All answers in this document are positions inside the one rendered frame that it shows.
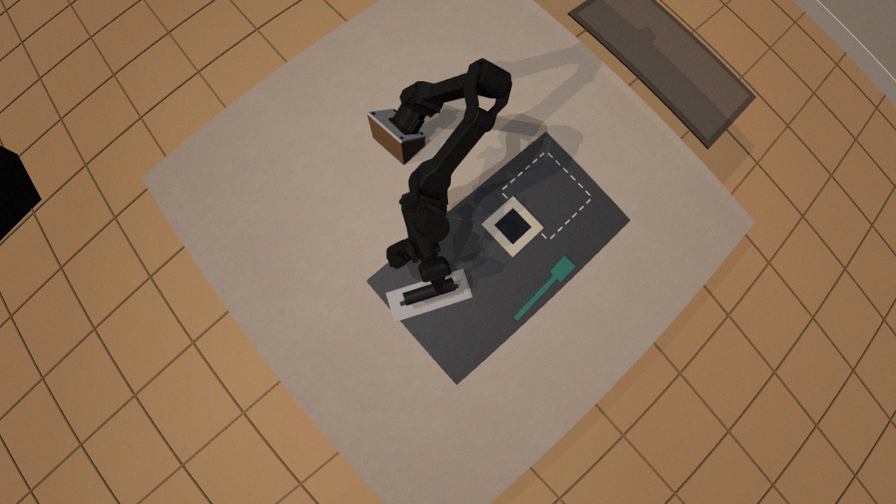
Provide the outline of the beige square tile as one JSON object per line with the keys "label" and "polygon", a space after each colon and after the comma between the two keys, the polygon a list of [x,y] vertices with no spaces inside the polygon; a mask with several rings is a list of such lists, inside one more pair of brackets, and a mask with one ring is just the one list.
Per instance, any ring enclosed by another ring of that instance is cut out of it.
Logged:
{"label": "beige square tile", "polygon": [[515,197],[501,205],[482,226],[512,257],[543,229]]}

